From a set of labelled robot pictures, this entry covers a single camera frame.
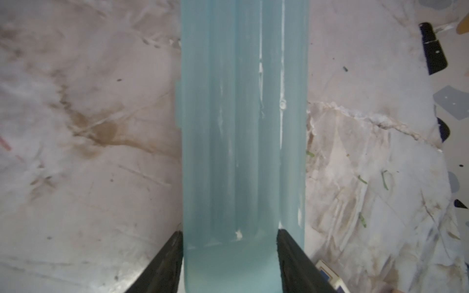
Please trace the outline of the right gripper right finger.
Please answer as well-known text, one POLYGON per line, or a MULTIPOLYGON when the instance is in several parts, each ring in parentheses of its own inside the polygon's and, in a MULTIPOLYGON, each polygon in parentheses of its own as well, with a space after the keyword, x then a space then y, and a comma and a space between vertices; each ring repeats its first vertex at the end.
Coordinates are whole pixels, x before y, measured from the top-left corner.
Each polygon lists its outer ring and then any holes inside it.
POLYGON ((335 293, 285 229, 278 230, 277 252, 283 293, 335 293))

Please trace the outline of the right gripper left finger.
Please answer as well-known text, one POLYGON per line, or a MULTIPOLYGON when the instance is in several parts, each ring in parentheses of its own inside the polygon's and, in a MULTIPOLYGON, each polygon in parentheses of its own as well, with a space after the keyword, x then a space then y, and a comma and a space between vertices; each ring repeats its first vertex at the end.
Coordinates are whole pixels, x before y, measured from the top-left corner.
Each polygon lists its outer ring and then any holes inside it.
POLYGON ((176 231, 125 293, 176 293, 183 264, 183 233, 176 231))

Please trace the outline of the teal translucent pencil case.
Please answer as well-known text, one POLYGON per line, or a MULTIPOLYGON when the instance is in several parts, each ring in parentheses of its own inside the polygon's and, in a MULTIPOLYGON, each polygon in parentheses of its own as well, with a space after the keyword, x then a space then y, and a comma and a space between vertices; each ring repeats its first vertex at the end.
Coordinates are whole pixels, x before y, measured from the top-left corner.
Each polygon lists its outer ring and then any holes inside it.
POLYGON ((279 293, 305 242, 308 1, 182 1, 184 288, 279 293))

